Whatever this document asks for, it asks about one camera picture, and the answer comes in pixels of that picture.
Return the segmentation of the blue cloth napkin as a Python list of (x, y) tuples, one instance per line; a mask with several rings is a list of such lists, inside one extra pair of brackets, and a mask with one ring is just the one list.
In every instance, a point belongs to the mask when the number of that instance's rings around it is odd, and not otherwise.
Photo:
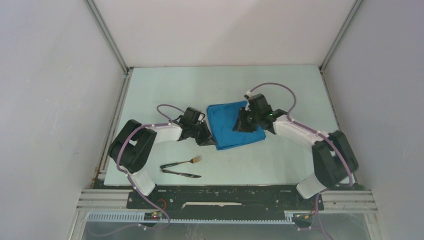
[(210, 131), (216, 140), (218, 151), (228, 150), (263, 141), (266, 134), (261, 127), (254, 132), (233, 131), (239, 111), (247, 106), (247, 101), (213, 104), (206, 108)]

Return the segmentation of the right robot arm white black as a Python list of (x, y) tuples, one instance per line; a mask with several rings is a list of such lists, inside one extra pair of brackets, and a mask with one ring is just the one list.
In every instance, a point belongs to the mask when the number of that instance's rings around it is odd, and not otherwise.
[(247, 105), (239, 109), (235, 132), (253, 133), (258, 128), (273, 135), (286, 137), (310, 150), (313, 173), (300, 181), (291, 194), (291, 204), (304, 209), (311, 198), (336, 185), (354, 183), (353, 173), (359, 164), (346, 135), (336, 130), (325, 132), (314, 130), (290, 117), (289, 113), (273, 110), (263, 94), (245, 95)]

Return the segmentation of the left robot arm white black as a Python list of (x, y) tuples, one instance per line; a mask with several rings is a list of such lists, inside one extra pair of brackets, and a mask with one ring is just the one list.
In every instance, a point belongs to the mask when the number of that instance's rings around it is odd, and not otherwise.
[(130, 119), (112, 141), (107, 154), (116, 169), (139, 191), (138, 201), (145, 208), (153, 208), (158, 202), (158, 194), (154, 192), (157, 185), (145, 167), (153, 146), (186, 139), (194, 139), (200, 147), (215, 146), (217, 142), (205, 117), (200, 110), (188, 107), (182, 115), (165, 123), (142, 124)]

